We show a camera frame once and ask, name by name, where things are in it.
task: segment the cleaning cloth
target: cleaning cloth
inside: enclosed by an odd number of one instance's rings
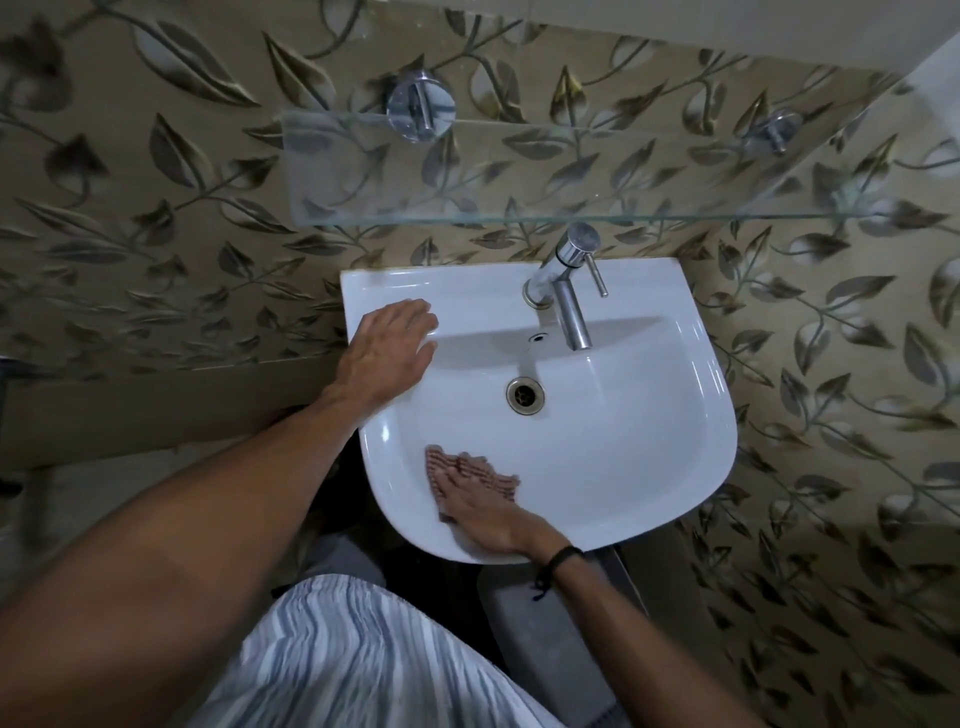
[[[437,501],[440,520],[445,522],[452,522],[452,519],[444,512],[444,497],[437,487],[437,473],[447,468],[453,468],[463,477],[479,480],[485,488],[489,488],[510,502],[513,502],[516,487],[520,484],[520,479],[516,475],[501,475],[494,470],[485,457],[473,457],[468,452],[448,455],[439,445],[427,446],[426,478],[430,482],[430,490]]]

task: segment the washbasin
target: washbasin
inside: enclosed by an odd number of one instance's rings
[[[584,550],[672,521],[723,482],[736,449],[730,394],[679,263],[599,266],[607,298],[573,281],[593,344],[581,352],[554,308],[523,300],[535,263],[341,275],[351,338],[367,311],[404,299],[431,302],[440,321],[423,380],[360,430],[373,494],[409,542],[454,561],[522,561],[440,521],[429,445],[518,475],[516,501]]]

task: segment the forearm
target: forearm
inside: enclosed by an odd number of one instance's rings
[[[541,547],[541,563],[556,546]],[[704,725],[750,728],[758,719],[672,644],[597,569],[572,557],[554,572],[597,665],[634,725],[694,728]]]
[[[0,612],[0,722],[76,718],[80,701],[142,724],[148,704],[189,690],[182,676],[250,610],[360,416],[321,398],[68,548]]]

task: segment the chrome faucet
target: chrome faucet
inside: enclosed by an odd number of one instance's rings
[[[557,302],[557,318],[564,330],[566,344],[575,352],[592,349],[584,314],[580,311],[577,294],[573,291],[570,275],[584,262],[593,275],[601,298],[607,298],[607,286],[600,278],[593,254],[600,248],[600,234],[587,223],[571,223],[564,236],[543,262],[540,269],[523,284],[523,300],[538,310]]]

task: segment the sink drain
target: sink drain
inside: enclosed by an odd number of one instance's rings
[[[507,385],[507,404],[518,415],[536,415],[545,401],[543,387],[528,376],[518,376]]]

